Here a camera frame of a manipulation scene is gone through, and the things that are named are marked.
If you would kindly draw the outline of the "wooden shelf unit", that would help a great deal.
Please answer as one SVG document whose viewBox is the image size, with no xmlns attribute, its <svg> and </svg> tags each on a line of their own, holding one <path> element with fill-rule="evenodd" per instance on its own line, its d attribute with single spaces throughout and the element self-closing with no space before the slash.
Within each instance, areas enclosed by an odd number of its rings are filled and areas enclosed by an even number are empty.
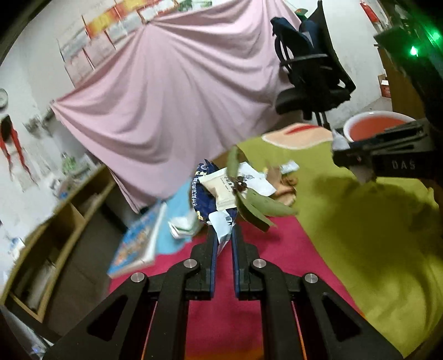
<svg viewBox="0 0 443 360">
<path fill-rule="evenodd" d="M 98 166 L 28 235 L 1 294 L 2 305 L 25 320 L 44 322 L 66 262 L 115 186 L 109 169 Z"/>
</svg>

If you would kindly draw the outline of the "blue illustrated book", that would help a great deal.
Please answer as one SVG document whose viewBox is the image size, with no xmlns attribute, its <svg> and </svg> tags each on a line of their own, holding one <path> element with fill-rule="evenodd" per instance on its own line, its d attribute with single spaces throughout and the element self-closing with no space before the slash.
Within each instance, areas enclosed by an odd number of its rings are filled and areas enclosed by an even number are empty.
<svg viewBox="0 0 443 360">
<path fill-rule="evenodd" d="M 132 224 L 107 270 L 108 277 L 113 279 L 133 273 L 154 262 L 158 233 L 166 210 L 167 203 L 158 202 Z"/>
</svg>

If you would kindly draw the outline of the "green white leaflet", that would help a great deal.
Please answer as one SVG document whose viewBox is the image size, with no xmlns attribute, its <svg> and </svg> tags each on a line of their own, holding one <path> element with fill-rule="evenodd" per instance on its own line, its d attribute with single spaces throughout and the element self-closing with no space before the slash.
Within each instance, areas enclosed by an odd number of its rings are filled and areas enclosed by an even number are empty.
<svg viewBox="0 0 443 360">
<path fill-rule="evenodd" d="M 194 210 L 190 210 L 185 216 L 173 217 L 168 221 L 169 230 L 175 239 L 192 238 L 200 232 L 203 225 Z"/>
</svg>

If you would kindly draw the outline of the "pink hanging sheet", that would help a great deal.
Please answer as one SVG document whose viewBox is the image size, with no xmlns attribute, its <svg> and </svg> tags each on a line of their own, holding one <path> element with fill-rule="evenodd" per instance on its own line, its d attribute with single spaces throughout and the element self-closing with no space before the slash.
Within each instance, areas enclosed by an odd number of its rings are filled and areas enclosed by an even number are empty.
<svg viewBox="0 0 443 360">
<path fill-rule="evenodd" d="M 283 121 L 290 84 L 271 19 L 300 20 L 283 1 L 227 1 L 138 29 L 52 110 L 111 171 L 133 211 L 173 195 L 202 160 Z"/>
</svg>

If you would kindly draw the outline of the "dark wooden cabinet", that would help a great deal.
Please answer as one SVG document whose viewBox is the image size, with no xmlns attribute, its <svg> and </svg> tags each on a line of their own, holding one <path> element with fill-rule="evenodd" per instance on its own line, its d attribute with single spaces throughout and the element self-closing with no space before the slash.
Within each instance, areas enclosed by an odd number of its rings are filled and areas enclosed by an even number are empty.
<svg viewBox="0 0 443 360">
<path fill-rule="evenodd" d="M 414 119 L 424 118 L 422 91 L 415 85 L 423 73 L 426 50 L 414 35 L 399 26 L 377 34 L 375 40 L 387 74 L 393 111 Z"/>
</svg>

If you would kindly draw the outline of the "brown dried fruit peel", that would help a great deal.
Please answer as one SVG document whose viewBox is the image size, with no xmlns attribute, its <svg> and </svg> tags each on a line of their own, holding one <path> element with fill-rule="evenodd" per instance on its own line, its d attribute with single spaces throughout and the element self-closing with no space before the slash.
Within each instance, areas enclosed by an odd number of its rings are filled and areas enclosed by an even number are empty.
<svg viewBox="0 0 443 360">
<path fill-rule="evenodd" d="M 270 198 L 284 205 L 292 206 L 297 198 L 298 177 L 283 175 L 279 167 L 270 166 L 266 174 L 267 181 L 275 188 Z"/>
</svg>

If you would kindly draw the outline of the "blue white snack wrapper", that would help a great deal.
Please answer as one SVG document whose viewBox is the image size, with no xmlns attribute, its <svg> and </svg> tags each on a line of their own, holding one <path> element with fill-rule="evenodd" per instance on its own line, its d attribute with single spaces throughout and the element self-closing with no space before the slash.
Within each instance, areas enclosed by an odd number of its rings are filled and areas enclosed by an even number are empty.
<svg viewBox="0 0 443 360">
<path fill-rule="evenodd" d="M 233 182 L 226 169 L 207 160 L 199 163 L 192 180 L 191 202 L 198 219 L 215 230 L 218 251 L 222 251 L 231 238 L 237 216 Z"/>
</svg>

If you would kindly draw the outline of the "dark blue backpack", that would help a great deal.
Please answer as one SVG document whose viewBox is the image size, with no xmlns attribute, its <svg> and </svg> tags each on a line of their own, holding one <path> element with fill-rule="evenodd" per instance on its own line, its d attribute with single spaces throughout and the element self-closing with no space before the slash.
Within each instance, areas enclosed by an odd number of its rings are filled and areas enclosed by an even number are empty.
<svg viewBox="0 0 443 360">
<path fill-rule="evenodd" d="M 273 17 L 270 20 L 272 35 L 275 36 L 275 52 L 280 62 L 287 61 L 291 57 L 314 55 L 317 53 L 311 40 L 298 32 L 293 25 L 284 17 Z"/>
</svg>

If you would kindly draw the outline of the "red white trash bin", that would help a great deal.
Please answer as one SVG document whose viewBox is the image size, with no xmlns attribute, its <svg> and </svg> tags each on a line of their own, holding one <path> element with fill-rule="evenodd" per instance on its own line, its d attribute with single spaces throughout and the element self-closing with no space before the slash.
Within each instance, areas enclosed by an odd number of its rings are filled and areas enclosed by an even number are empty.
<svg viewBox="0 0 443 360">
<path fill-rule="evenodd" d="M 349 142 L 355 142 L 369 139 L 387 129 L 413 121 L 412 117 L 397 112 L 362 112 L 345 122 L 343 133 Z"/>
</svg>

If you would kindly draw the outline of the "colourful patchwork tablecloth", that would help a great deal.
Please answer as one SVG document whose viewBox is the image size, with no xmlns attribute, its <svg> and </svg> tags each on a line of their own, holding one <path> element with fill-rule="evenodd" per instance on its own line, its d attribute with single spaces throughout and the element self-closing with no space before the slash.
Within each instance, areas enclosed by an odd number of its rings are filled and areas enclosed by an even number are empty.
<svg viewBox="0 0 443 360">
<path fill-rule="evenodd" d="M 256 169 L 300 166 L 297 217 L 272 219 L 266 233 L 239 223 L 262 258 L 290 274 L 317 274 L 405 358 L 441 336 L 442 221 L 431 189 L 414 179 L 360 184 L 335 166 L 330 142 L 292 150 L 256 137 L 239 148 Z M 186 359 L 262 356 L 260 304 L 236 299 L 229 243 L 214 299 L 190 303 Z"/>
</svg>

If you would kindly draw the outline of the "red cardboard box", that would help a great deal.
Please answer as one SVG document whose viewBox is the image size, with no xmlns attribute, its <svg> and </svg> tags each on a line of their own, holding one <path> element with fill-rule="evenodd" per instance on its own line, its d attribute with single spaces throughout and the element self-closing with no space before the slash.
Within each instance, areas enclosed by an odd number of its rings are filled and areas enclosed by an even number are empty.
<svg viewBox="0 0 443 360">
<path fill-rule="evenodd" d="M 382 97 L 391 98 L 390 84 L 386 74 L 378 75 L 378 83 Z"/>
</svg>

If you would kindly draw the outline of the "black office chair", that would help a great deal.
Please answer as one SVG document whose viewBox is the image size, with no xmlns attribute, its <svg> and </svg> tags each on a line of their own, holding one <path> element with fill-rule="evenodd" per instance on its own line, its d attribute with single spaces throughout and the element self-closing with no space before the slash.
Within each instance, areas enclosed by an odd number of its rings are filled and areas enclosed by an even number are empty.
<svg viewBox="0 0 443 360">
<path fill-rule="evenodd" d="M 333 48 L 322 1 L 296 30 L 311 40 L 317 53 L 293 57 L 288 51 L 291 58 L 279 61 L 292 87 L 279 93 L 275 111 L 279 115 L 300 111 L 306 121 L 316 119 L 319 126 L 329 130 L 326 112 L 349 101 L 356 86 Z"/>
</svg>

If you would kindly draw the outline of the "white medicine sachet box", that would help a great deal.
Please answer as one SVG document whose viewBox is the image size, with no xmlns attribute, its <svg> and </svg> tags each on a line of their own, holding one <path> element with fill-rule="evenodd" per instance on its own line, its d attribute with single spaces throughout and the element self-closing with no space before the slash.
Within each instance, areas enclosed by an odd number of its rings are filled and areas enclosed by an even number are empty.
<svg viewBox="0 0 443 360">
<path fill-rule="evenodd" d="M 282 175 L 287 175 L 289 173 L 298 171 L 300 166 L 295 161 L 290 160 L 287 163 L 280 165 L 279 168 Z"/>
</svg>

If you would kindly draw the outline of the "green candy jar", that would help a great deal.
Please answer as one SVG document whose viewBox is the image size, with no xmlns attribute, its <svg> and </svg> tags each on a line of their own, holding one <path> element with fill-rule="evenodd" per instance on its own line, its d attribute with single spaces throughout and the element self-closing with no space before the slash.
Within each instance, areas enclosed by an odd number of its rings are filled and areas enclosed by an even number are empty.
<svg viewBox="0 0 443 360">
<path fill-rule="evenodd" d="M 77 167 L 76 158 L 68 155 L 66 152 L 61 154 L 61 171 L 64 175 L 68 175 Z"/>
</svg>

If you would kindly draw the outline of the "red black wall ornament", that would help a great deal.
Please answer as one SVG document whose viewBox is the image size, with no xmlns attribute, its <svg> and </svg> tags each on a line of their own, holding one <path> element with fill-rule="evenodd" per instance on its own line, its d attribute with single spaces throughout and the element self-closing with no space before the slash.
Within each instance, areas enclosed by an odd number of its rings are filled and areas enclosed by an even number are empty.
<svg viewBox="0 0 443 360">
<path fill-rule="evenodd" d="M 12 174 L 13 163 L 11 160 L 11 154 L 9 153 L 8 148 L 7 148 L 8 143 L 14 144 L 14 147 L 17 151 L 18 156 L 19 156 L 19 160 L 22 165 L 22 168 L 29 174 L 30 179 L 32 181 L 34 181 L 34 179 L 32 177 L 31 170 L 25 162 L 25 157 L 23 154 L 22 146 L 20 144 L 20 139 L 18 137 L 18 132 L 14 129 L 13 123 L 11 121 L 11 117 L 9 115 L 6 115 L 1 120 L 1 150 L 7 160 L 8 171 L 10 174 Z"/>
</svg>

